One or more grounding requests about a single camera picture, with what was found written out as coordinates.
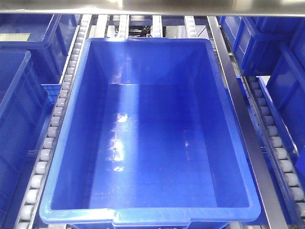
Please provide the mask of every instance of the metal frame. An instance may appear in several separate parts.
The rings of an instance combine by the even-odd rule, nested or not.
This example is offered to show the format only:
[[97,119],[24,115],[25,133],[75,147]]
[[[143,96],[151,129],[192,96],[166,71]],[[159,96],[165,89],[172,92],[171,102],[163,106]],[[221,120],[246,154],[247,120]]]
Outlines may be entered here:
[[303,0],[0,0],[0,13],[305,16]]

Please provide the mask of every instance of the flow rack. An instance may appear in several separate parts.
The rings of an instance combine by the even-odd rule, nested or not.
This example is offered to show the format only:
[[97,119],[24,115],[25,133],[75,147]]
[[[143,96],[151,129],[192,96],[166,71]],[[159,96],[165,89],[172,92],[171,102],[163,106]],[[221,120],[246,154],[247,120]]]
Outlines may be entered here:
[[[9,9],[14,8],[12,2],[6,3]],[[302,208],[305,203],[304,190],[292,163],[297,150],[287,148],[287,142],[291,141],[290,135],[271,102],[262,78],[242,76],[217,18],[215,16],[114,15],[115,10],[109,12],[105,10],[105,13],[109,14],[84,14],[81,17],[63,71],[61,89],[19,209],[15,228],[66,229],[68,227],[61,224],[42,224],[39,221],[38,209],[85,40],[91,37],[107,37],[110,25],[118,26],[116,33],[118,39],[127,38],[132,26],[151,26],[151,36],[160,38],[163,37],[163,26],[168,25],[185,26],[186,37],[197,38],[200,34],[196,31],[196,26],[202,25],[212,43],[225,88],[233,102],[248,164],[253,172],[263,215],[266,217],[266,224],[263,225],[232,222],[226,226],[226,229],[304,229],[305,217],[300,212],[300,209],[304,211]],[[287,213],[283,211],[283,206],[287,209]]]

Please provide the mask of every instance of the blue crate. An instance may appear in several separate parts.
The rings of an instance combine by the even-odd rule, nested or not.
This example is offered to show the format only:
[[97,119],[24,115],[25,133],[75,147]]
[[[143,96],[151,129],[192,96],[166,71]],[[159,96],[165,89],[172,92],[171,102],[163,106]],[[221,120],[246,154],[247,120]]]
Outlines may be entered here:
[[47,93],[30,58],[29,51],[0,50],[0,227],[44,120]]
[[259,213],[208,40],[86,41],[41,202],[45,223],[219,229]]
[[220,19],[244,76],[271,75],[301,18],[222,17]]
[[0,33],[30,33],[27,41],[0,42],[1,48],[28,49],[41,83],[58,83],[76,29],[75,15],[1,14]]
[[301,152],[305,145],[305,70],[287,44],[282,43],[280,49],[283,55],[267,89]]

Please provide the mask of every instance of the storage rack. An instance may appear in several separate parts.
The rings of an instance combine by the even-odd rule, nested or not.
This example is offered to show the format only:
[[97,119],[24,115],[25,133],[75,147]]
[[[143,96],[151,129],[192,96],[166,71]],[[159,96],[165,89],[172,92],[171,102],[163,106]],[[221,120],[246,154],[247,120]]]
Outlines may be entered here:
[[[98,17],[96,26],[93,25],[94,17]],[[36,164],[33,169],[32,176],[29,181],[29,185],[27,188],[27,192],[25,193],[24,200],[22,202],[22,206],[20,208],[20,213],[18,215],[18,219],[16,221],[16,228],[33,228],[35,217],[37,216],[37,209],[39,206],[41,194],[43,192],[44,182],[47,178],[48,169],[51,165],[51,157],[52,153],[56,147],[56,141],[58,138],[58,134],[61,128],[62,118],[65,113],[66,105],[69,100],[69,93],[73,86],[73,79],[75,76],[75,72],[77,70],[79,55],[82,51],[82,46],[87,37],[105,37],[107,33],[107,26],[110,24],[119,24],[119,38],[128,37],[128,28],[129,25],[137,24],[137,25],[152,25],[153,37],[162,37],[162,23],[163,25],[185,25],[187,31],[188,38],[195,38],[197,34],[195,32],[195,25],[203,24],[207,27],[209,38],[213,44],[215,55],[219,61],[219,66],[223,73],[223,80],[228,92],[230,93],[231,100],[233,102],[234,110],[236,112],[236,118],[240,126],[240,130],[244,139],[244,145],[248,153],[249,162],[254,172],[254,180],[258,186],[258,192],[262,199],[262,204],[264,206],[264,211],[268,219],[268,226],[271,229],[287,229],[287,228],[304,228],[304,222],[299,216],[297,212],[297,208],[295,207],[294,200],[292,199],[292,193],[289,190],[289,183],[285,180],[284,172],[281,170],[279,165],[279,160],[277,159],[274,151],[274,147],[268,133],[264,127],[263,116],[259,111],[259,107],[256,104],[255,97],[253,92],[251,91],[251,83],[247,81],[245,77],[241,76],[244,89],[246,91],[249,103],[251,104],[252,111],[255,114],[256,120],[251,120],[247,105],[244,101],[244,97],[242,95],[242,91],[240,90],[240,85],[236,78],[236,62],[234,61],[233,55],[230,50],[227,49],[225,45],[225,38],[221,32],[221,29],[218,25],[216,17],[200,17],[196,18],[194,16],[180,16],[180,17],[161,17],[158,16],[130,16],[128,14],[121,16],[110,16],[106,14],[100,15],[83,15],[82,21],[80,23],[79,28],[76,31],[75,37],[73,39],[70,55],[68,57],[66,68],[64,70],[65,74],[62,79],[62,88],[59,94],[57,103],[53,110],[52,119],[50,122],[50,126],[46,135],[46,138],[43,142],[42,149],[38,154]],[[259,82],[259,87],[263,87],[264,85]],[[298,218],[297,225],[286,225],[285,218],[282,213],[279,200],[277,198],[272,179],[270,177],[267,165],[264,162],[264,156],[262,154],[262,150],[260,144],[258,142],[256,132],[253,126],[253,122],[259,124],[260,129],[259,132],[262,134],[262,138],[266,145],[266,149],[268,151],[269,157],[272,159],[274,171],[277,175],[278,182],[282,182],[282,193],[286,195],[286,205],[290,206],[291,214],[294,214],[296,218]],[[48,160],[42,159],[41,155],[47,154]],[[45,170],[43,174],[37,174],[36,168],[37,166],[44,166]],[[38,178],[40,179],[40,186],[37,188],[31,188],[32,179]],[[36,199],[34,203],[31,205],[31,210],[29,211],[29,215],[22,215],[24,211],[22,211],[22,207],[26,205],[27,195],[35,195]],[[66,228],[66,225],[49,225],[49,228],[63,229]],[[232,229],[241,229],[243,225],[240,223],[232,223],[228,228]],[[252,226],[252,228],[265,228],[265,225],[257,225]]]

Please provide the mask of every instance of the blue plastic bin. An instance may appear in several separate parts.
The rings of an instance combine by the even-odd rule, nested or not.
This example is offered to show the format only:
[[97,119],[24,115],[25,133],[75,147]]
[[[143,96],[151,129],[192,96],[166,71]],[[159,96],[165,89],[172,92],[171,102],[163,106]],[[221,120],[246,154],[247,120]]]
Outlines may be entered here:
[[305,70],[287,44],[282,43],[280,48],[283,55],[267,89],[301,152],[305,145]]
[[30,33],[27,41],[0,41],[0,47],[30,50],[40,83],[58,83],[77,26],[75,15],[1,14],[0,21],[0,33]]
[[271,75],[301,18],[222,17],[222,25],[244,76]]
[[78,229],[219,229],[259,213],[211,43],[89,39],[42,220]]
[[47,100],[30,57],[29,51],[0,50],[0,227],[37,143]]

